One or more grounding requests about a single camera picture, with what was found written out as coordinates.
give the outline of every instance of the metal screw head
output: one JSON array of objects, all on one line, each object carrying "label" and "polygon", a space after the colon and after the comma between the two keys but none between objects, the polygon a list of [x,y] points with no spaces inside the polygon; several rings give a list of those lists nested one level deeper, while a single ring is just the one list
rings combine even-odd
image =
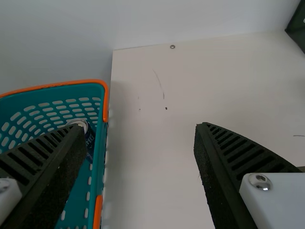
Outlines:
[{"label": "metal screw head", "polygon": [[5,192],[10,187],[10,182],[6,179],[0,179],[0,193]]},{"label": "metal screw head", "polygon": [[263,174],[253,173],[249,176],[250,184],[262,191],[268,191],[272,188],[272,182]]}]

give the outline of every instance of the dark object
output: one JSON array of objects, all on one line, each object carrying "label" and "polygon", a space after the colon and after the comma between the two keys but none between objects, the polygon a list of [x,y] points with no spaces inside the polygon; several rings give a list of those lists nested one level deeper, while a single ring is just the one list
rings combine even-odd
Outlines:
[{"label": "dark object", "polygon": [[93,155],[94,155],[94,143],[95,143],[95,132],[92,130],[90,124],[88,123],[88,130],[85,133],[86,145],[87,145],[87,156],[86,159],[93,164]]},{"label": "dark object", "polygon": [[265,147],[210,123],[197,125],[194,155],[216,229],[257,228],[239,195],[245,174],[301,172]]},{"label": "dark object", "polygon": [[285,31],[305,53],[305,0],[301,0]]},{"label": "dark object", "polygon": [[17,180],[22,199],[1,229],[54,229],[87,149],[77,124],[54,130],[0,155],[0,177]]}]

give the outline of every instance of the black mark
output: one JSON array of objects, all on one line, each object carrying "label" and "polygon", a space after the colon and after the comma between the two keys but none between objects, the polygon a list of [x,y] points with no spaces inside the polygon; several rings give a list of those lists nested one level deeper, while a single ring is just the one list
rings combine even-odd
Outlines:
[{"label": "black mark", "polygon": [[165,98],[165,94],[164,94],[164,90],[163,90],[163,88],[162,88],[161,81],[160,81],[160,79],[159,79],[159,77],[158,77],[158,74],[154,71],[154,69],[153,69],[152,71],[153,71],[153,73],[156,75],[156,78],[157,78],[157,80],[158,80],[158,82],[159,82],[160,88],[161,88],[162,93],[163,93],[163,99],[164,99],[164,98]]}]

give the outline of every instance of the can lid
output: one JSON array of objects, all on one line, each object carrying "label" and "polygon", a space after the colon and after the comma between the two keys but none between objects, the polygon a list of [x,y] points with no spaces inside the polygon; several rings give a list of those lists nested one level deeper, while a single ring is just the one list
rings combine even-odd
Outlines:
[{"label": "can lid", "polygon": [[77,124],[77,125],[81,126],[82,128],[84,128],[84,132],[87,133],[88,123],[86,120],[81,119],[81,118],[75,118],[75,119],[72,119],[69,122],[67,122],[66,125],[72,125],[72,124]]}]

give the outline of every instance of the orange basket rim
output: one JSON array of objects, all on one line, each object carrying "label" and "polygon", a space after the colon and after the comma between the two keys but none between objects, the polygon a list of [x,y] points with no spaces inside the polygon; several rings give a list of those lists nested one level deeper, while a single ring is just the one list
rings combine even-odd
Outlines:
[{"label": "orange basket rim", "polygon": [[66,85],[82,84],[82,83],[98,83],[104,87],[105,95],[104,95],[104,102],[103,102],[103,121],[105,123],[108,122],[109,89],[108,89],[106,82],[103,80],[99,80],[99,79],[73,80],[73,81],[66,81],[66,82],[61,82],[61,83],[50,83],[50,84],[33,86],[33,87],[21,88],[18,90],[0,94],[0,99],[3,97],[9,96],[9,95],[18,94],[18,93],[22,93],[22,92],[29,92],[29,91],[35,91],[35,90],[49,88],[49,87],[66,86]]}]

